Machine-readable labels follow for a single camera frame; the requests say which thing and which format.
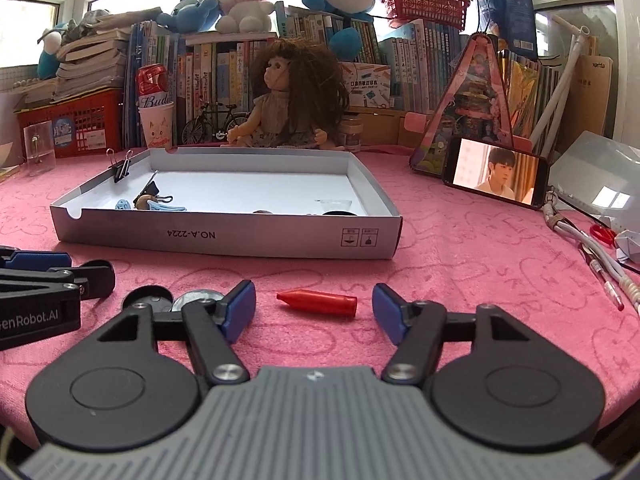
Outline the black round lid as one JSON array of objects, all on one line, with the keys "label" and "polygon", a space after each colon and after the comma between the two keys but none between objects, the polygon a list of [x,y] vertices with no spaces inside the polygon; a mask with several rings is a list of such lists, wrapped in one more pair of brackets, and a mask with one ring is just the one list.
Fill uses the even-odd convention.
[{"label": "black round lid", "polygon": [[132,290],[122,300],[122,310],[129,307],[150,307],[154,312],[170,312],[174,296],[169,289],[160,285],[144,285]]}]

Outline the brown walnut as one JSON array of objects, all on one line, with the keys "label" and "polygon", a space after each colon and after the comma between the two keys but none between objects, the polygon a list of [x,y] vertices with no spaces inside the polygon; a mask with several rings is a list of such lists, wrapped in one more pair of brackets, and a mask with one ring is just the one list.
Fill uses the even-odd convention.
[{"label": "brown walnut", "polygon": [[139,210],[149,210],[149,201],[152,200],[151,195],[141,195],[134,201],[134,206]]}]

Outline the light blue hair clip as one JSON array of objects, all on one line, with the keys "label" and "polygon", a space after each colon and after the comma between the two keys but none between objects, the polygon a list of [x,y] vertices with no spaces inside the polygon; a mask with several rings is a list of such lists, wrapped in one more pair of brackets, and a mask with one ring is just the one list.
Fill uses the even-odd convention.
[{"label": "light blue hair clip", "polygon": [[152,196],[148,199],[148,207],[152,211],[186,211],[186,207],[172,206],[171,201],[171,197]]}]

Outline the black binder clip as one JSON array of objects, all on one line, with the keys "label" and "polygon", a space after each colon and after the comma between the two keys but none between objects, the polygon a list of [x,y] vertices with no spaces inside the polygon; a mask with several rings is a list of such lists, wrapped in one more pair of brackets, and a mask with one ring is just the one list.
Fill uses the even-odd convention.
[{"label": "black binder clip", "polygon": [[144,196],[146,196],[146,197],[156,197],[158,195],[160,190],[158,189],[157,185],[155,184],[156,175],[157,175],[157,172],[154,171],[152,173],[152,176],[149,178],[149,181],[146,182],[146,185],[142,188],[141,192],[134,199],[134,206],[138,206],[138,203],[140,203],[142,201],[142,198]]},{"label": "black binder clip", "polygon": [[114,183],[124,180],[129,174],[133,150],[127,150],[122,159],[117,159],[115,151],[112,148],[106,150],[106,156],[110,160],[111,176]]}]

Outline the black round cap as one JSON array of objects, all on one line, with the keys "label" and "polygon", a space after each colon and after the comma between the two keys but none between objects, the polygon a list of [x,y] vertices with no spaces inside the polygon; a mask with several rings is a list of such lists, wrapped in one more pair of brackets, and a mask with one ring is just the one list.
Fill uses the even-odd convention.
[{"label": "black round cap", "polygon": [[348,210],[329,210],[325,211],[322,216],[331,216],[331,217],[357,217],[358,214]]}]

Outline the small blue charm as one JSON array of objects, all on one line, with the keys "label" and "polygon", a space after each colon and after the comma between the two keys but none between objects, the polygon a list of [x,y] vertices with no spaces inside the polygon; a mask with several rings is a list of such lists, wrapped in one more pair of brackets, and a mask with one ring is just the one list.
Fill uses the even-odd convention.
[{"label": "small blue charm", "polygon": [[116,203],[115,208],[117,210],[130,210],[131,209],[131,204],[128,202],[128,200],[119,200]]}]

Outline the clear acrylic block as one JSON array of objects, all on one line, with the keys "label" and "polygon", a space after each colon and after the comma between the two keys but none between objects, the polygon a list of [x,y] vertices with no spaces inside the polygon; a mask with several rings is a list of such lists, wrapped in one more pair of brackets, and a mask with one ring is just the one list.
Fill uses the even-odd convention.
[{"label": "clear acrylic block", "polygon": [[38,122],[23,129],[26,164],[31,176],[44,174],[55,167],[51,122]]}]

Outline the white cardboard box tray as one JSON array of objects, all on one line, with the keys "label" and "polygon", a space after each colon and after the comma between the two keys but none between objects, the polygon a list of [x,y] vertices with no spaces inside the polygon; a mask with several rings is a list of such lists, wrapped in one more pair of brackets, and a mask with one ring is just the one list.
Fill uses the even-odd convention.
[{"label": "white cardboard box tray", "polygon": [[[157,196],[186,211],[134,206],[154,171]],[[117,210],[119,200],[131,209]],[[316,200],[351,200],[358,216],[322,216]],[[402,228],[393,201],[353,154],[294,148],[145,151],[124,180],[105,170],[50,211],[62,242],[216,256],[389,259]]]}]

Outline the red plastic crate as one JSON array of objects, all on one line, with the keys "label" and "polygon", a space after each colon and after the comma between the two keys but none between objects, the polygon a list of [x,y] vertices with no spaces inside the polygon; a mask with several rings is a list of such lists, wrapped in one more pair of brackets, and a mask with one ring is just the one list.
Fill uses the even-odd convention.
[{"label": "red plastic crate", "polygon": [[105,89],[15,115],[21,128],[50,122],[57,158],[122,150],[122,90]]}]

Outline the white cat paper cup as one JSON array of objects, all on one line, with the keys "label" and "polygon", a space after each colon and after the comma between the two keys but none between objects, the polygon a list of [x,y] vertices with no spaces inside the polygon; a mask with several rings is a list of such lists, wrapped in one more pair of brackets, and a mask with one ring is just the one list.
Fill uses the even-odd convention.
[{"label": "white cat paper cup", "polygon": [[147,148],[171,148],[175,104],[142,107],[139,110],[143,136]]}]

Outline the red scissors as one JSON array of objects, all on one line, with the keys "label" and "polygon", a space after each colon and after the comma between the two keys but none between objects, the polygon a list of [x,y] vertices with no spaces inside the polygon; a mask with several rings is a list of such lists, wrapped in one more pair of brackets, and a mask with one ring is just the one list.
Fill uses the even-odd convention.
[{"label": "red scissors", "polygon": [[589,233],[593,238],[602,244],[605,244],[605,246],[611,248],[616,246],[617,234],[608,226],[602,226],[600,223],[595,223],[590,226]]}]

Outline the small brown-lid jar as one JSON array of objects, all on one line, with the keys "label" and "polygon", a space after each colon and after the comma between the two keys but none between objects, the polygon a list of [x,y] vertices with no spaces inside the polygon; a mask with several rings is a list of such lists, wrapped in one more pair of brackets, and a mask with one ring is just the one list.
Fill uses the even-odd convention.
[{"label": "small brown-lid jar", "polygon": [[345,115],[338,125],[338,138],[341,146],[349,152],[359,152],[361,148],[361,136],[363,134],[363,122],[358,115]]}]

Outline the pink triangular picture box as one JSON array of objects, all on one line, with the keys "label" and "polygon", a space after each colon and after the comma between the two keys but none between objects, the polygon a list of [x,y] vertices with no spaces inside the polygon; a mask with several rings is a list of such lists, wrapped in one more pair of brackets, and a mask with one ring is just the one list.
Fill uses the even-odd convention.
[{"label": "pink triangular picture box", "polygon": [[455,136],[513,148],[506,92],[491,36],[473,34],[444,95],[409,159],[412,170],[439,177]]}]

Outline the colourful stationery box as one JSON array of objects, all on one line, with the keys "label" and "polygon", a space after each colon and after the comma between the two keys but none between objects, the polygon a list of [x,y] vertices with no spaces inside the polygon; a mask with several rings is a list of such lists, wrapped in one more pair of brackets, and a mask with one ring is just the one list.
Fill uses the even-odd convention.
[{"label": "colourful stationery box", "polygon": [[349,105],[390,108],[390,66],[341,62]]}]

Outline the red basket on books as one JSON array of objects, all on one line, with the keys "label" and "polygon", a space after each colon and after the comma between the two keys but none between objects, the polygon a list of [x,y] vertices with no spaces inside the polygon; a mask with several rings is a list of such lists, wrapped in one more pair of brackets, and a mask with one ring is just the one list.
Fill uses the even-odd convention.
[{"label": "red basket on books", "polygon": [[395,27],[423,18],[425,21],[465,29],[470,0],[381,0],[386,18]]}]

